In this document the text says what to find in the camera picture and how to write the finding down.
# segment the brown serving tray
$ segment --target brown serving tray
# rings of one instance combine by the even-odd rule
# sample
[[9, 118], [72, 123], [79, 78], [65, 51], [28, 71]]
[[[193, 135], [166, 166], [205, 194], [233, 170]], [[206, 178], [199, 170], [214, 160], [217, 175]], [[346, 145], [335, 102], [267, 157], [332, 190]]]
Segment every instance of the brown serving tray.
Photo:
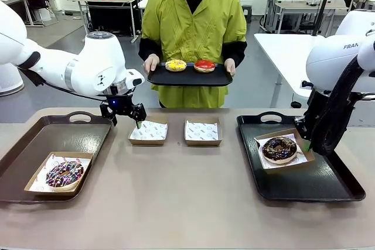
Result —
[[[72, 121], [85, 115], [90, 121]], [[61, 202], [75, 198], [90, 174], [91, 165], [107, 137], [112, 122], [88, 112], [42, 117], [0, 160], [0, 202]], [[30, 178], [50, 152], [87, 152], [93, 160], [83, 176], [77, 193], [72, 196], [41, 196], [24, 191]]]

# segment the floor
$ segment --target floor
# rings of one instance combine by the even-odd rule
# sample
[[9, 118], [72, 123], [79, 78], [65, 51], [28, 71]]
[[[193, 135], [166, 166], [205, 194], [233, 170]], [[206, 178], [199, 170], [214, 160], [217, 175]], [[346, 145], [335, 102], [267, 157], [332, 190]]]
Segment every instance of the floor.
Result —
[[82, 27], [82, 20], [80, 16], [67, 16], [61, 12], [55, 12], [58, 23], [42, 28], [27, 28], [28, 38], [37, 42], [42, 47], [48, 47], [52, 43], [67, 36], [69, 33], [74, 32]]
[[[66, 20], [63, 23], [66, 30], [71, 29], [71, 26], [76, 24], [76, 22], [71, 20]], [[248, 26], [246, 57], [238, 68], [234, 82], [229, 87], [230, 93], [224, 105], [226, 108], [268, 108], [270, 106], [278, 74], [254, 40], [254, 34], [259, 32], [258, 21], [254, 20]], [[84, 46], [82, 42], [84, 36], [84, 29], [81, 27], [54, 42], [48, 48], [78, 54]], [[131, 38], [129, 37], [120, 37], [119, 41], [125, 54], [127, 68], [143, 72], [142, 60], [137, 55], [139, 41], [131, 44]], [[47, 107], [99, 106], [97, 101], [75, 97], [47, 86], [37, 88], [27, 78], [24, 78], [24, 82], [24, 90], [17, 94], [0, 98], [0, 123], [25, 122], [36, 111]], [[284, 83], [281, 87], [277, 108], [289, 108], [293, 99], [294, 96], [290, 87]], [[301, 102], [303, 107], [307, 107], [305, 100], [294, 100]], [[134, 102], [142, 102], [145, 107], [159, 106], [157, 94], [151, 90], [151, 85], [148, 82], [137, 87]], [[370, 114], [374, 110], [375, 105], [372, 102], [358, 103], [350, 124], [352, 126], [375, 126], [375, 115]]]

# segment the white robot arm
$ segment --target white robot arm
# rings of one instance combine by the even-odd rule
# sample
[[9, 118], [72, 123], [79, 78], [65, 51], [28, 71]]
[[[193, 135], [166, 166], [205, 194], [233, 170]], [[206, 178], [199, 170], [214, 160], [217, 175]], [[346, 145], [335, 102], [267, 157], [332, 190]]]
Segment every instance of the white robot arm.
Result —
[[131, 102], [133, 89], [145, 79], [136, 70], [125, 68], [125, 58], [117, 38], [107, 32], [86, 36], [80, 54], [40, 47], [26, 38], [22, 19], [0, 1], [0, 64], [11, 63], [24, 72], [36, 85], [48, 84], [84, 96], [106, 97], [101, 105], [103, 116], [109, 107], [115, 115], [129, 115], [136, 121], [145, 116], [142, 104]]
[[296, 127], [312, 149], [330, 155], [341, 140], [354, 106], [375, 93], [375, 13], [352, 11], [337, 34], [320, 37], [306, 64], [313, 92]]

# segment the tray handle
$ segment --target tray handle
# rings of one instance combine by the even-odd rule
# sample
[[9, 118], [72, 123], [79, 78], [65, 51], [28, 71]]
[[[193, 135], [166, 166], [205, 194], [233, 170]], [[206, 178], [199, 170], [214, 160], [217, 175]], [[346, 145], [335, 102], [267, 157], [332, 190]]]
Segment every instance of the tray handle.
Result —
[[[70, 118], [76, 115], [85, 115], [87, 117], [90, 117], [90, 121], [85, 121], [85, 120], [71, 121]], [[93, 115], [86, 111], [74, 111], [67, 115], [50, 116], [50, 119], [53, 121], [53, 123], [63, 123], [63, 124], [105, 124], [105, 123], [110, 124], [111, 123], [111, 121], [108, 119], [105, 119], [98, 115]]]
[[[267, 120], [267, 121], [262, 121], [262, 117], [266, 117], [267, 115], [273, 115], [281, 118], [281, 122], [277, 120]], [[258, 119], [259, 124], [288, 124], [290, 122], [290, 117], [281, 114], [276, 111], [267, 111], [267, 112], [262, 112], [261, 114], [257, 115], [255, 118]]]

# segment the green jacket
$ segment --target green jacket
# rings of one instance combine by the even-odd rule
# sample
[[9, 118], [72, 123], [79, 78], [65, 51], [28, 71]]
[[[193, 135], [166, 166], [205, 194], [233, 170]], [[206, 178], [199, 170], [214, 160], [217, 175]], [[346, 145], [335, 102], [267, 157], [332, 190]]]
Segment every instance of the green jacket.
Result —
[[[149, 0], [142, 37], [161, 45], [161, 61], [223, 64], [223, 43], [245, 42], [246, 28], [240, 0], [202, 0], [193, 15], [186, 0]], [[227, 87], [153, 85], [152, 89], [159, 92], [159, 100], [167, 108], [219, 108], [228, 94]]]

